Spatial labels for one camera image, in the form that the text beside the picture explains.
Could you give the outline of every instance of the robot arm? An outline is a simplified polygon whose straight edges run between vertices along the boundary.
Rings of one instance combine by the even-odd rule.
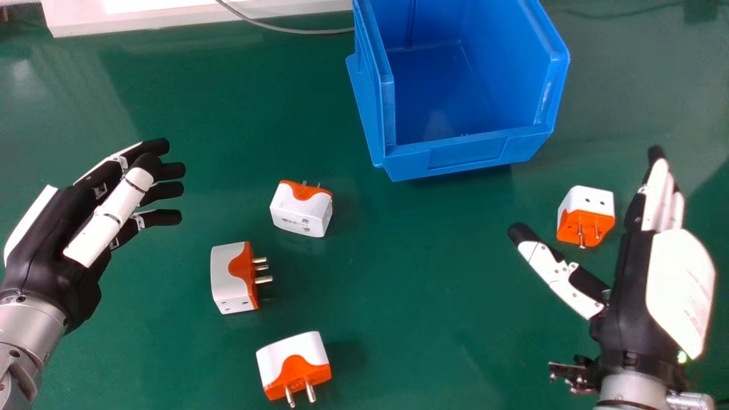
[[[578,355],[571,365],[550,363],[552,380],[565,379],[573,393],[600,392],[598,409],[710,409],[709,396],[685,392],[678,357],[697,358],[703,350],[715,270],[699,240],[682,229],[685,199],[663,150],[651,147],[648,159],[625,216],[611,290],[566,264],[524,224],[508,233],[557,296],[590,321],[600,344],[595,360]]]
[[[0,406],[29,409],[62,337],[88,320],[101,300],[98,282],[112,250],[141,229],[177,225],[176,210],[135,213],[182,195],[185,167],[162,163],[166,139],[119,151],[72,186],[47,186],[4,248],[0,286]]]

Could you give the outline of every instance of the metal prong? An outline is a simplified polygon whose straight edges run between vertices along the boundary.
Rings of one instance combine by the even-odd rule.
[[[286,390],[286,400],[289,401],[289,406],[293,409],[296,407],[296,402],[294,401],[294,396],[291,394],[291,390],[289,389],[289,386],[284,387]]]
[[[309,383],[309,381],[306,381],[306,395],[309,396],[309,403],[316,402],[316,395],[314,394],[314,386]]]
[[[580,237],[580,249],[585,249],[585,233],[582,232],[582,221],[577,222],[577,235]]]
[[[256,282],[256,285],[273,282],[273,276],[259,276],[253,282]]]

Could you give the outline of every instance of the blue plastic bin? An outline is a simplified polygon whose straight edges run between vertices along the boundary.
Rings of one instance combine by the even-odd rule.
[[[354,0],[347,67],[393,181],[528,160],[554,130],[569,51],[537,0]]]

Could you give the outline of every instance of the green table surface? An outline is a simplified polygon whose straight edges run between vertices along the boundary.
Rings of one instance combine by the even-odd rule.
[[[718,270],[694,389],[729,396],[729,6],[545,1],[572,54],[555,133],[528,163],[392,183],[370,162],[344,64],[352,35],[290,36],[242,22],[53,39],[36,8],[0,24],[0,239],[45,184],[73,182],[141,139],[187,164],[177,228],[143,232],[101,280],[93,318],[67,336],[36,409],[285,409],[255,351],[319,330],[334,378],[325,409],[588,409],[547,362],[596,355],[588,323],[506,236],[556,244],[573,185],[615,192],[624,214],[662,144],[686,226]],[[351,16],[279,20],[346,26]],[[280,179],[335,193],[324,239],[273,227]],[[612,283],[620,226],[594,249],[557,244]],[[251,241],[275,282],[257,312],[222,316],[210,248]],[[299,406],[308,408],[303,394]]]

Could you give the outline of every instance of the white and orange plug adapter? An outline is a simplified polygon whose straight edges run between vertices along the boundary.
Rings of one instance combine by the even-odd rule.
[[[577,185],[567,193],[557,211],[557,240],[596,247],[615,226],[612,192]]]
[[[269,344],[256,352],[263,391],[269,400],[286,398],[296,407],[294,393],[306,390],[316,401],[314,386],[332,378],[324,342],[319,332],[307,332]]]
[[[284,231],[321,238],[332,219],[332,193],[319,186],[311,187],[281,180],[270,205],[273,224]]]
[[[258,309],[256,286],[273,281],[256,276],[268,269],[267,258],[256,258],[250,242],[221,245],[210,251],[210,285],[220,313],[232,314]]]

